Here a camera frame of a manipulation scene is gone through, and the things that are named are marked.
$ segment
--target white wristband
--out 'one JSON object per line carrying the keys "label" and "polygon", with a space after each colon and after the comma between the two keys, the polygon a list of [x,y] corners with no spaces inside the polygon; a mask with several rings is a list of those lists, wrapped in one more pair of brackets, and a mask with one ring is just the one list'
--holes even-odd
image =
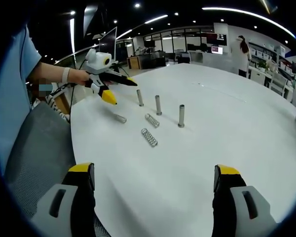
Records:
{"label": "white wristband", "polygon": [[67,83],[68,82],[68,74],[69,74],[70,68],[65,68],[63,72],[63,78],[61,80],[62,83]]}

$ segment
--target ceiling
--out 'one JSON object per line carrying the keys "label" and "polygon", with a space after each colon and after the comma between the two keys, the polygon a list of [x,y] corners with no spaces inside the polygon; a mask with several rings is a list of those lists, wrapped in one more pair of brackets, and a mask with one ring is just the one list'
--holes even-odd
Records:
{"label": "ceiling", "polygon": [[[296,52],[296,39],[278,27],[258,18],[223,11],[204,11],[205,6],[231,7],[250,11],[265,16],[289,29],[296,35],[296,0],[265,0],[277,10],[268,14],[260,0],[48,0],[32,15],[29,22],[30,35],[41,55],[47,55],[46,60],[59,60],[72,53],[69,20],[73,17],[70,12],[74,10],[75,18],[75,50],[91,46],[97,42],[92,39],[94,35],[109,31],[117,26],[117,35],[129,29],[134,29],[124,38],[148,35],[153,32],[182,26],[206,26],[220,22],[258,31],[285,43]],[[94,6],[97,11],[83,35],[83,17],[87,6]],[[150,24],[147,20],[167,14],[168,17]]]}

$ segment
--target metal cylinder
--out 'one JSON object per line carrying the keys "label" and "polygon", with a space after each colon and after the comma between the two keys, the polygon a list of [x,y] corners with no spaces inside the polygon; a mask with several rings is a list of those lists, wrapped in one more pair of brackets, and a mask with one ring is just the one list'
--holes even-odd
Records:
{"label": "metal cylinder", "polygon": [[160,106],[160,97],[158,95],[156,97],[156,106],[157,106],[157,115],[162,115],[161,106]]}
{"label": "metal cylinder", "polygon": [[184,127],[184,105],[180,105],[178,126],[179,127]]}
{"label": "metal cylinder", "polygon": [[144,106],[144,103],[143,103],[143,98],[142,98],[142,94],[140,92],[140,90],[137,90],[137,95],[138,95],[138,101],[139,101],[139,106]]}

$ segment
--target person's hand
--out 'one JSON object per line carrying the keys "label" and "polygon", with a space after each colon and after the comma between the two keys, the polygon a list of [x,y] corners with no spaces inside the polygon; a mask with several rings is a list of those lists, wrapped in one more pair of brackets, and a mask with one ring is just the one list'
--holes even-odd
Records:
{"label": "person's hand", "polygon": [[71,68],[68,73],[68,82],[85,85],[85,81],[89,80],[89,74],[84,70]]}

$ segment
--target window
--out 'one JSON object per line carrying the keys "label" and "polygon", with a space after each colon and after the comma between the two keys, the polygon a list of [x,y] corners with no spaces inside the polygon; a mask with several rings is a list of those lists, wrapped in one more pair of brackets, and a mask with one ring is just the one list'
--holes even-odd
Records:
{"label": "window", "polygon": [[150,41],[151,40],[151,36],[146,36],[145,37],[145,41]]}
{"label": "window", "polygon": [[201,45],[201,34],[199,28],[185,30],[187,50],[199,49],[196,46]]}
{"label": "window", "polygon": [[166,53],[173,53],[171,31],[162,32],[161,37],[162,37],[163,51]]}
{"label": "window", "polygon": [[152,40],[154,40],[154,43],[156,45],[154,51],[162,50],[160,34],[152,35]]}
{"label": "window", "polygon": [[176,49],[181,49],[184,52],[186,52],[184,30],[175,30],[175,31],[172,31],[172,35],[173,35],[174,51]]}

